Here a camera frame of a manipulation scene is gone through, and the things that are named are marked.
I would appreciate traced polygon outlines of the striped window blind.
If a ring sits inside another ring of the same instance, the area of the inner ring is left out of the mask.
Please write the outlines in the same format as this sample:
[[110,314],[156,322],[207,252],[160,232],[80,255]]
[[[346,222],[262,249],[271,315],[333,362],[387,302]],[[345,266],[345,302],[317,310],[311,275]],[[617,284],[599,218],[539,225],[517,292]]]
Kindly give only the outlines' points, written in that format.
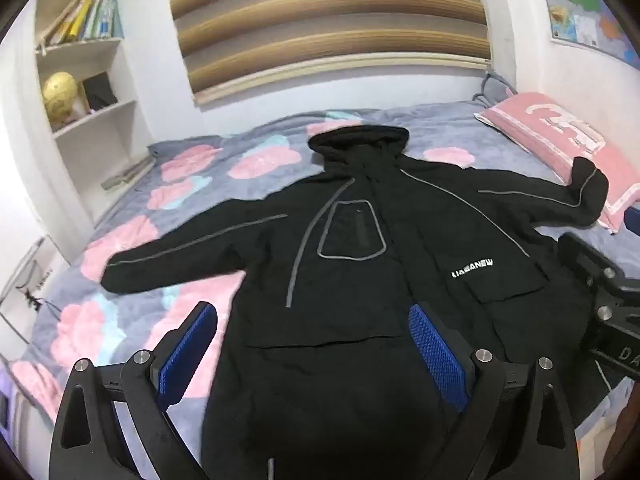
[[490,61],[482,0],[169,0],[198,104],[339,70]]

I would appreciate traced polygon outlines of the wall map poster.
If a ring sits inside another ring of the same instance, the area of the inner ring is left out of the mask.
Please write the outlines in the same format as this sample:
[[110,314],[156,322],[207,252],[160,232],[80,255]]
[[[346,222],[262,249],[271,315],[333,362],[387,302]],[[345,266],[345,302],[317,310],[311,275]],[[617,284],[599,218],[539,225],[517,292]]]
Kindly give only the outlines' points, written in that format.
[[551,36],[639,68],[639,55],[604,0],[546,0]]

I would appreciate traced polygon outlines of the yellow globe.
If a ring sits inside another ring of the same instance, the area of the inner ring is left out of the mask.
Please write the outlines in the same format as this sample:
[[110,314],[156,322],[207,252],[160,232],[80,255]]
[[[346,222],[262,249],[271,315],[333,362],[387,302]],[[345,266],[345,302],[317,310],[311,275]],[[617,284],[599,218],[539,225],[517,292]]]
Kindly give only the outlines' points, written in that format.
[[42,86],[44,109],[50,122],[62,122],[70,116],[77,96],[77,82],[70,73],[51,75]]

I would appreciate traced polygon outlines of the pink pillow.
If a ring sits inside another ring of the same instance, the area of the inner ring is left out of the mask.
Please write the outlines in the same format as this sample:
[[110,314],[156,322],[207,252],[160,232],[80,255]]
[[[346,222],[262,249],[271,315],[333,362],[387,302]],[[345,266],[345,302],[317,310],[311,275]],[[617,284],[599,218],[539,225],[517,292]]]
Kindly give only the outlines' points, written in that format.
[[616,233],[627,209],[639,200],[639,171],[602,134],[548,96],[519,93],[477,113],[476,119],[535,155],[563,181],[573,159],[591,160],[608,178],[608,196],[599,219]]

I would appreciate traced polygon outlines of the black hooded jacket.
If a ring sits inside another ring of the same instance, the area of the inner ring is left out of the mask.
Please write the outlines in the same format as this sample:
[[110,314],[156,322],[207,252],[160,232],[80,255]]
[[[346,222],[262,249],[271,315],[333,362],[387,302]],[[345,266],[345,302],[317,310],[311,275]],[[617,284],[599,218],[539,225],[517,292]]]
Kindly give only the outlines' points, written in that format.
[[320,174],[227,200],[107,263],[114,294],[244,273],[202,426],[210,478],[412,478],[456,419],[411,338],[414,306],[473,349],[549,358],[575,424],[605,397],[579,353],[588,289],[539,232],[592,226],[605,175],[584,158],[568,185],[424,162],[408,139],[385,126],[318,134]]

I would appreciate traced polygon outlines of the grey floral bed blanket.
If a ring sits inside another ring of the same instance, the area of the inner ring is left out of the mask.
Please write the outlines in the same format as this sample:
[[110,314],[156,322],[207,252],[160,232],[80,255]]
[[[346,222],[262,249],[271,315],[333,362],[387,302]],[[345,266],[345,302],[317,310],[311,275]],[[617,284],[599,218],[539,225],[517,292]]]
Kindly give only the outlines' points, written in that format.
[[198,300],[209,300],[225,321],[241,284],[239,273],[129,298],[104,292],[100,273],[119,249],[146,242],[224,200],[261,198],[316,174],[320,166],[308,140],[317,133],[359,124],[402,127],[410,134],[411,157],[551,179],[542,162],[478,120],[482,108],[471,101],[311,112],[228,139],[202,136],[153,145],[154,167],[99,223],[82,256],[43,294],[32,340],[10,366],[17,405],[28,419],[52,426],[68,372],[78,359],[111,364],[156,344]]

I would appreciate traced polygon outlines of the white bookshelf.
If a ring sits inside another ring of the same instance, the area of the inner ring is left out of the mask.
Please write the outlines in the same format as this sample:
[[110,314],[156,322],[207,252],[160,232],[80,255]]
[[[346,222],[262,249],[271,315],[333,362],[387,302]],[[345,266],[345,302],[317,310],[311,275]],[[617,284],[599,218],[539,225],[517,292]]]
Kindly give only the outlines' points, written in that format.
[[36,0],[34,40],[53,145],[98,223],[152,164],[118,0]]

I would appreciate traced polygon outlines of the row of books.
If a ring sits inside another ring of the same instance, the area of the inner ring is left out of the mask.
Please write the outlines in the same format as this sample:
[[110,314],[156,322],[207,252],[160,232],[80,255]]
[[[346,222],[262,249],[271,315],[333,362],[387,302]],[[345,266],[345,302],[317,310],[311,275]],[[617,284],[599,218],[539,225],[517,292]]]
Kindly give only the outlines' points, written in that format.
[[37,0],[35,45],[52,48],[111,38],[117,0]]

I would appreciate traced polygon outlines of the black box on shelf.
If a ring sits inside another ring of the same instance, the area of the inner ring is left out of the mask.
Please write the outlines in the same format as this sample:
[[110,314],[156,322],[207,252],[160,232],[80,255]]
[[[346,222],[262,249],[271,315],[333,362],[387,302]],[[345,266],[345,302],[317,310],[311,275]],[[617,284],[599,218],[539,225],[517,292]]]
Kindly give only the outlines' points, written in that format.
[[99,73],[96,76],[85,79],[82,82],[85,96],[90,110],[97,112],[105,107],[112,106],[117,103],[110,80],[107,73]]

